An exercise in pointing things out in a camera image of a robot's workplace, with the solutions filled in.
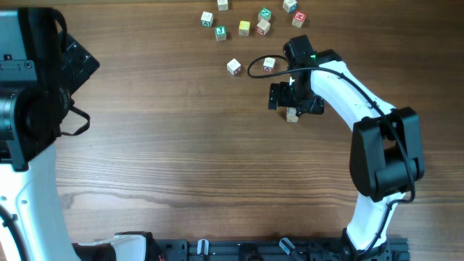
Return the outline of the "plain white wooden block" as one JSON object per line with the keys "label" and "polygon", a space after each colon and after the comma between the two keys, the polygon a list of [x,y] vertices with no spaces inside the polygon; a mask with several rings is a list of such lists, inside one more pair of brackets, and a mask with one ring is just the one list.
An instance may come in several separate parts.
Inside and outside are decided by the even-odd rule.
{"label": "plain white wooden block", "polygon": [[286,109],[286,121],[288,123],[296,123],[299,117],[297,116],[297,109],[294,107],[288,107]]}

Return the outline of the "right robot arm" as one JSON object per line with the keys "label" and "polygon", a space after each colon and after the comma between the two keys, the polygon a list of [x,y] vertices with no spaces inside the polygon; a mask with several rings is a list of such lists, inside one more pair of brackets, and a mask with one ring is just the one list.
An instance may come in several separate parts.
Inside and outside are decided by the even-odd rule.
{"label": "right robot arm", "polygon": [[419,117],[369,91],[333,50],[317,52],[306,35],[283,46],[289,81],[270,86],[268,107],[320,115],[330,104],[349,126],[349,173],[358,191],[344,230],[342,257],[365,260],[386,252],[386,229],[399,204],[415,198],[425,172]]}

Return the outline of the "red sided wooden block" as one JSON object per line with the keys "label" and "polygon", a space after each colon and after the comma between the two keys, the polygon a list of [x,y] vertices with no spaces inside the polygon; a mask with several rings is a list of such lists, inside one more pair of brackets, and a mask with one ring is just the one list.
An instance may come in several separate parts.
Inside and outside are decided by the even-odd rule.
{"label": "red sided wooden block", "polygon": [[241,64],[237,59],[232,59],[226,65],[228,72],[232,75],[238,75],[241,72]]}

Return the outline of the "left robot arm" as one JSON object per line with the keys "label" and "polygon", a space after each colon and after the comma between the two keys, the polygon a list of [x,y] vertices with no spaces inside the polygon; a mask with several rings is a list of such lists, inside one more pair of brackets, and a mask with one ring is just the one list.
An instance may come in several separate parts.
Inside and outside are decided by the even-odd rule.
{"label": "left robot arm", "polygon": [[10,260],[147,260],[149,240],[120,233],[73,243],[56,182],[55,141],[73,94],[99,62],[51,7],[1,11],[1,245]]}

